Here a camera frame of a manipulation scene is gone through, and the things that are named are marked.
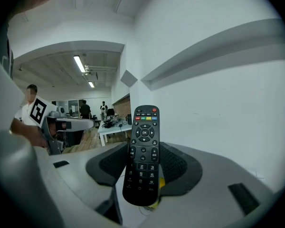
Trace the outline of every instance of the fluorescent light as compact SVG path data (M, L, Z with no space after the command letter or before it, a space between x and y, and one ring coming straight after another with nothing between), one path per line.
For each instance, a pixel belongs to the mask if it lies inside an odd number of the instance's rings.
M84 69L84 66L82 66L82 63L81 63L81 61L80 61L80 57L79 57L79 56L74 56L74 60L76 61L77 65L78 65L78 67L79 67L79 69L80 69L80 71L81 71L82 73L84 73L84 72L85 72L85 69Z

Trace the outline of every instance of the person's arm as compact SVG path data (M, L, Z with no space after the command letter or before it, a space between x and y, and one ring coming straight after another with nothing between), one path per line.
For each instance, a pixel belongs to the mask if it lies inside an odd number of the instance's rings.
M26 137L32 146L47 147L47 141L44 139L38 126L25 125L18 119L14 118L11 123L10 130Z

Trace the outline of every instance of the desk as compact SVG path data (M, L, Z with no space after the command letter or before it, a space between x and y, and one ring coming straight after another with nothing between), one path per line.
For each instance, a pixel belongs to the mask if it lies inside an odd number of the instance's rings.
M120 131L120 127L118 125L121 123L127 123L127 124L123 125ZM98 133L100 136L100 141L101 141L102 146L105 146L105 142L106 143L108 142L108 139L106 137L107 134L124 132L125 137L127 137L126 131L132 130L132 125L129 125L128 122L125 120L125 118L119 119L119 122L114 127L110 127L110 128L101 127L103 124L104 122L101 121L100 127L98 128Z

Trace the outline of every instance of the remote control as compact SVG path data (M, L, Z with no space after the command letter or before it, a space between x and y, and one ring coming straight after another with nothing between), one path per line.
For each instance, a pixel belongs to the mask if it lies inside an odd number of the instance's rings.
M135 109L123 182L123 197L137 206L155 203L159 194L160 111L154 105Z

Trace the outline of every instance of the ceiling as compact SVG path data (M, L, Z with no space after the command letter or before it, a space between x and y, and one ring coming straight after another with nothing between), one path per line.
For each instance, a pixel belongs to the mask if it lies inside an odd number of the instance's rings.
M73 56L79 55L83 66L99 67L82 75ZM87 85L110 87L115 77L120 53L101 51L64 52L46 55L14 66L13 80L20 89L30 84L37 87Z

